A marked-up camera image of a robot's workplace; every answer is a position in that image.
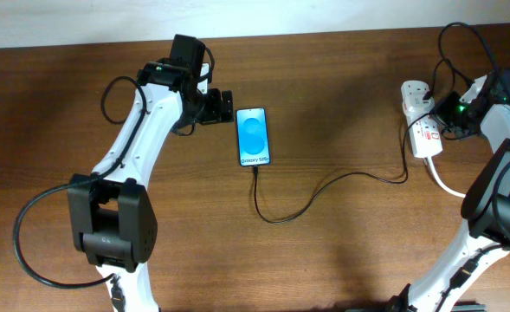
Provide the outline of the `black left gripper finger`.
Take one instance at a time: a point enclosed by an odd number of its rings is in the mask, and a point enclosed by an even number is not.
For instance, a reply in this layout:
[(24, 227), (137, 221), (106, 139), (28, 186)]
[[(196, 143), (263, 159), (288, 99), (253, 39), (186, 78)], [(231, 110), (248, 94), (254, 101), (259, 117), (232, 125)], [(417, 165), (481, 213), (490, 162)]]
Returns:
[(233, 94), (231, 91), (222, 91), (221, 122), (234, 121)]
[(203, 108), (200, 112), (200, 124), (210, 125), (221, 121), (222, 97), (221, 92), (217, 88), (209, 89), (207, 94), (203, 96)]

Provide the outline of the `blue screen smartphone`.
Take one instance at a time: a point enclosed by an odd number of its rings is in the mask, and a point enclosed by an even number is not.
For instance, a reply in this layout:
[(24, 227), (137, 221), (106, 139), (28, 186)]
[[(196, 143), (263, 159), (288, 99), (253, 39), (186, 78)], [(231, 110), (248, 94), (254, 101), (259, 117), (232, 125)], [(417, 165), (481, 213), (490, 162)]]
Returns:
[(241, 166), (264, 166), (271, 162), (264, 108), (237, 110), (236, 131)]

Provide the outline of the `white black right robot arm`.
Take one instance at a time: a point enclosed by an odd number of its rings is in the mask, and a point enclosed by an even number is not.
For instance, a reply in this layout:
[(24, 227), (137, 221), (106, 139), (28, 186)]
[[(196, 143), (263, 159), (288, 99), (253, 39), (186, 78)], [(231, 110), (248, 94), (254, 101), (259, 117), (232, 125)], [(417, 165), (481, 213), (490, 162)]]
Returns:
[(403, 112), (416, 157), (432, 162), (442, 131), (480, 135), (492, 148), (486, 163), (462, 194), (462, 224), (432, 269), (407, 284), (386, 311), (482, 311), (458, 301), (492, 264), (510, 253), (510, 70), (474, 80), (464, 95), (435, 102), (429, 86), (407, 81), (401, 87)]

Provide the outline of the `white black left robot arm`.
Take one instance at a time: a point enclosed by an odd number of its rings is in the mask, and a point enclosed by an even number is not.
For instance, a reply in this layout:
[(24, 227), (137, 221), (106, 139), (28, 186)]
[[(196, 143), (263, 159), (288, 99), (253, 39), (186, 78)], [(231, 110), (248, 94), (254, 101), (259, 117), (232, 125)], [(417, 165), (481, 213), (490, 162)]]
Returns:
[(209, 88), (214, 62), (192, 36), (177, 35), (169, 57), (148, 62), (132, 84), (132, 109), (117, 139), (90, 175), (68, 190), (74, 247), (94, 265), (115, 311), (157, 311), (147, 261), (158, 222), (147, 194), (169, 133), (233, 121), (230, 91)]

